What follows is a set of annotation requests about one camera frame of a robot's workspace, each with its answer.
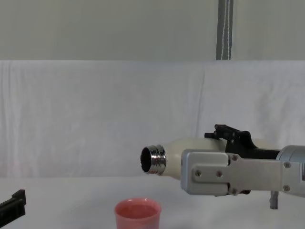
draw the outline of robotic arm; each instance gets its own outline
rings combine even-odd
[[[191,195],[226,196],[271,191],[278,209],[280,191],[305,197],[305,146],[267,148],[248,131],[215,125],[204,138],[148,146],[141,153],[145,173],[171,176]]]

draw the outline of gray wall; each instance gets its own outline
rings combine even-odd
[[[0,59],[213,60],[216,0],[0,0]]]
[[[304,11],[304,0],[234,0],[232,59],[305,59]]]

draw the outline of pink cup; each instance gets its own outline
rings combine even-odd
[[[161,210],[151,199],[123,200],[114,209],[117,229],[159,229]]]

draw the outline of cup rim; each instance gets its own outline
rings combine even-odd
[[[117,213],[117,209],[120,205],[122,205],[126,202],[135,201],[135,200],[149,201],[151,203],[153,202],[154,204],[156,204],[158,206],[157,212],[155,214],[153,214],[152,216],[144,217],[144,218],[140,218],[140,219],[127,218],[127,217],[121,216]],[[160,215],[161,211],[162,211],[161,204],[158,203],[157,201],[155,201],[153,199],[149,199],[149,198],[128,198],[128,199],[124,199],[124,200],[120,201],[119,203],[117,203],[117,205],[114,208],[114,213],[115,213],[116,217],[119,217],[119,218],[127,220],[127,221],[137,221],[137,222],[152,219],[152,218],[156,217],[157,215]]]

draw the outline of silver cylinder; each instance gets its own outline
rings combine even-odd
[[[144,173],[161,175],[166,168],[166,154],[163,146],[148,146],[141,152],[141,168]]]

